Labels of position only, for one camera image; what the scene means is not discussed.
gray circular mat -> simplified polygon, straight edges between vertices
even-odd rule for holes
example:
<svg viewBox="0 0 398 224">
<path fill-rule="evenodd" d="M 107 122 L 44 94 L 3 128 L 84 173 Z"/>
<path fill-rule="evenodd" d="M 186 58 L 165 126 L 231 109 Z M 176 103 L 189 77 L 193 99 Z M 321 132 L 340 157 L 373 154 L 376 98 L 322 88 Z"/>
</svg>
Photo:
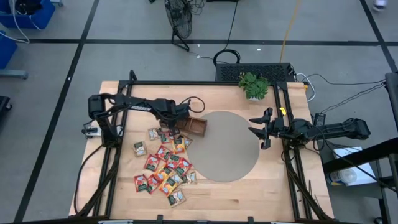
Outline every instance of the gray circular mat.
<svg viewBox="0 0 398 224">
<path fill-rule="evenodd" d="M 242 117 L 225 111 L 204 115 L 205 137 L 190 135 L 187 154 L 194 168 L 217 182 L 239 180 L 250 172 L 259 157 L 259 140 Z"/>
</svg>

shoe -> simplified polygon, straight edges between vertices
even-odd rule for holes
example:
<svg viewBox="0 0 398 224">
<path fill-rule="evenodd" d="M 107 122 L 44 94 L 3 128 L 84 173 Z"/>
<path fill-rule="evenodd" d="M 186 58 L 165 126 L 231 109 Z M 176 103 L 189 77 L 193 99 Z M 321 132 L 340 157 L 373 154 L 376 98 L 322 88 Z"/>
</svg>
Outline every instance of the shoe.
<svg viewBox="0 0 398 224">
<path fill-rule="evenodd" d="M 381 12 L 385 10 L 387 6 L 387 0 L 374 0 L 373 9 L 375 11 Z"/>
</svg>

white pot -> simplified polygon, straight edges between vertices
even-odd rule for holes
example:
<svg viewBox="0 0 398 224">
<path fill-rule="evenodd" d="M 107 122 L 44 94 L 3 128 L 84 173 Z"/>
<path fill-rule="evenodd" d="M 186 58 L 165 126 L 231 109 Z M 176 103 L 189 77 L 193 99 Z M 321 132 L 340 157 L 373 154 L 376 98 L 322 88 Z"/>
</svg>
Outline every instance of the white pot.
<svg viewBox="0 0 398 224">
<path fill-rule="evenodd" d="M 259 98 L 257 98 L 257 97 L 254 97 L 254 96 L 252 96 L 251 98 L 249 98 L 248 100 L 251 100 L 251 101 L 259 101 L 260 99 Z"/>
</svg>

electric fan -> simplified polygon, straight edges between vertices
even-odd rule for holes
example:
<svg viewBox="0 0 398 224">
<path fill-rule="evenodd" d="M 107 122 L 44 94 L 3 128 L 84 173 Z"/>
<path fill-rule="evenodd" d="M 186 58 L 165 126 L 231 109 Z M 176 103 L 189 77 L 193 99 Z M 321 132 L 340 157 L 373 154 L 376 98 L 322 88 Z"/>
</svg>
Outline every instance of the electric fan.
<svg viewBox="0 0 398 224">
<path fill-rule="evenodd" d="M 189 47 L 183 39 L 189 37 L 192 32 L 191 5 L 187 0 L 165 0 L 165 8 L 173 29 L 172 44 L 189 51 Z M 176 43 L 174 36 L 177 36 L 184 46 Z"/>
</svg>

white cable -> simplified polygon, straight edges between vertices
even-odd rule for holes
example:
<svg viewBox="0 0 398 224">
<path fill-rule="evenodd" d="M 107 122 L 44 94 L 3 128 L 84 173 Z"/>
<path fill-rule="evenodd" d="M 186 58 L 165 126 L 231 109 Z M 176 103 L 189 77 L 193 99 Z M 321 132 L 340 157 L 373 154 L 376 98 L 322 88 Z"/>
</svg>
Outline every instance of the white cable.
<svg viewBox="0 0 398 224">
<path fill-rule="evenodd" d="M 308 81 L 308 83 L 310 84 L 311 88 L 312 88 L 313 95 L 311 96 L 311 98 L 309 98 L 309 99 L 307 100 L 307 102 L 309 102 L 309 101 L 313 100 L 313 99 L 315 98 L 315 96 L 317 95 L 317 93 L 315 92 L 315 88 L 313 87 L 313 85 L 312 85 L 312 83 L 311 83 L 310 79 L 309 79 L 309 78 L 307 78 L 307 76 L 305 76 L 305 75 L 304 75 L 304 74 L 302 74 L 302 73 L 298 73 L 298 74 L 296 74 L 296 76 L 297 76 L 297 75 L 302 75 L 302 76 L 304 76 L 304 79 L 303 79 L 302 81 L 304 81 L 304 80 L 307 80 L 307 81 Z"/>
<path fill-rule="evenodd" d="M 25 43 L 25 44 L 30 44 L 29 38 L 27 38 L 27 36 L 23 33 L 23 31 L 21 30 L 21 28 L 19 28 L 19 25 L 18 25 L 18 23 L 17 23 L 17 19 L 16 19 L 16 17 L 15 17 L 15 0 L 12 0 L 12 16 L 13 16 L 13 18 L 14 18 L 15 25 L 17 26 L 19 32 L 26 38 L 26 40 L 14 39 L 14 38 L 12 38 L 12 37 L 7 36 L 6 34 L 3 34 L 2 32 L 0 32 L 0 34 L 3 35 L 3 36 L 5 36 L 5 37 L 7 37 L 8 39 L 13 40 L 13 41 L 22 42 L 22 43 Z"/>
</svg>

